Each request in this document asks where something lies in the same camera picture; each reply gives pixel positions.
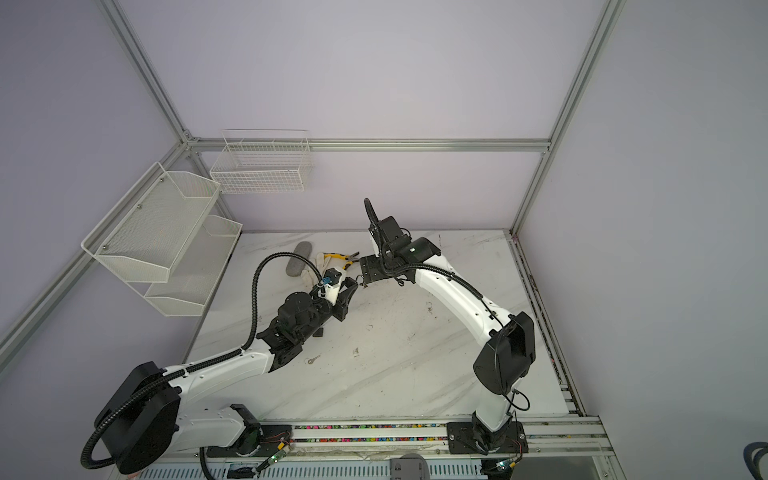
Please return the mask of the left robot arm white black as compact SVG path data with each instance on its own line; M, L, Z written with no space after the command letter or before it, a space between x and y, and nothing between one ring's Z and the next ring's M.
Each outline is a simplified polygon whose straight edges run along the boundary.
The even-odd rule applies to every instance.
M325 278L309 293L289 295L255 336L267 351L238 348L175 368L153 362L135 367L97 416L82 465L114 465L129 475L180 450L221 447L252 453L262 435L260 421L244 404L217 400L215 394L286 366L329 319L346 317L357 288L351 278L336 283Z

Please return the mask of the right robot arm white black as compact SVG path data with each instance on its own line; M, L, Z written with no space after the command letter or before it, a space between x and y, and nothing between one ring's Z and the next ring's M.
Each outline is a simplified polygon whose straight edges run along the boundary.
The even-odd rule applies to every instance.
M480 345L472 370L486 393L472 414L474 450L498 451L512 435L516 384L536 360L535 327L524 312L513 314L461 277L437 245L414 239L394 217L367 211L374 253L360 260L363 280L411 282L457 317Z

